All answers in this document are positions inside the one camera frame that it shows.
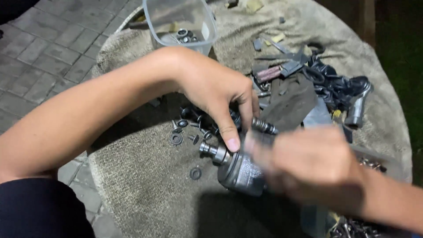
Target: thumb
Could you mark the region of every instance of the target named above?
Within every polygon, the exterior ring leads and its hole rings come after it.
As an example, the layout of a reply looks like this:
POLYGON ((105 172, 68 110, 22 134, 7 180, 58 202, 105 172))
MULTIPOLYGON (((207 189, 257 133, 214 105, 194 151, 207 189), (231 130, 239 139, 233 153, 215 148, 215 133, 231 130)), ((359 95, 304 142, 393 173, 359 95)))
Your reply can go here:
POLYGON ((236 152, 240 148, 238 130, 229 113, 229 104, 225 101, 215 103, 210 107, 208 113, 219 127, 219 132, 223 138, 226 147, 231 152, 236 152))

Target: cloth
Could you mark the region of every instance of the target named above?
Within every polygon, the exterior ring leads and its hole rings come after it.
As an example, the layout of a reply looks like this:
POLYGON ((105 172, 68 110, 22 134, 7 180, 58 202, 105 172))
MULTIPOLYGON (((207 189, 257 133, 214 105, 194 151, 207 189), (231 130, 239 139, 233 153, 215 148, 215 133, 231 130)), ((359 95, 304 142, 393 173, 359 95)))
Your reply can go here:
POLYGON ((95 236, 84 204, 70 187, 53 179, 28 178, 0 184, 0 237, 95 236))
MULTIPOLYGON (((408 128, 400 102, 374 50, 334 14, 312 0, 262 0, 264 7, 247 14, 242 1, 227 9, 224 0, 209 3, 216 15, 218 40, 209 56, 244 74, 254 57, 278 53, 274 47, 253 48, 259 33, 286 34, 282 42, 292 52, 310 41, 327 50, 323 62, 347 77, 365 75, 375 90, 365 107, 364 127, 354 143, 390 155, 411 181, 408 128), (286 22, 279 23, 279 17, 286 22)), ((147 30, 124 30, 101 48, 93 77, 123 66, 152 51, 147 30)), ((217 167, 199 158, 198 143, 184 129, 183 142, 169 143, 171 119, 185 102, 180 94, 164 97, 161 105, 144 105, 112 126, 93 145, 89 156, 95 184, 106 209, 127 237, 303 237, 296 205, 264 195, 245 197, 225 190, 217 181, 217 167), (199 180, 189 171, 202 170, 199 180)), ((217 144, 216 138, 210 143, 217 144)))

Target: sleeve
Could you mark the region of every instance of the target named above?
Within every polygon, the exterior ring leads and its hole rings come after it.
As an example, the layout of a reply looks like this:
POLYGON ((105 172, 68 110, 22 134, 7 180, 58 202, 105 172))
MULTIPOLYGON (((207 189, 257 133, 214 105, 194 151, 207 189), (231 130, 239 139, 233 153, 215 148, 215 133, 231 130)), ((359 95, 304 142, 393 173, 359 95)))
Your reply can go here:
POLYGON ((64 183, 28 178, 0 184, 1 238, 94 238, 85 207, 64 183))

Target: rubber washer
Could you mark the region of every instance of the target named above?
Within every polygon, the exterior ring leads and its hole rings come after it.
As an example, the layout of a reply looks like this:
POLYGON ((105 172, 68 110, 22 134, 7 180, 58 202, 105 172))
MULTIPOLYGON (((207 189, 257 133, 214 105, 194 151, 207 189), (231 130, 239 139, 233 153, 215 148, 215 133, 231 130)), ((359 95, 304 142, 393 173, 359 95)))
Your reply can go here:
POLYGON ((169 140, 171 144, 179 145, 180 143, 182 143, 182 136, 180 134, 173 133, 170 136, 169 140))
POLYGON ((200 179, 201 178, 201 169, 200 168, 197 168, 197 167, 191 169, 191 171, 190 171, 190 178, 192 180, 198 180, 198 179, 200 179))

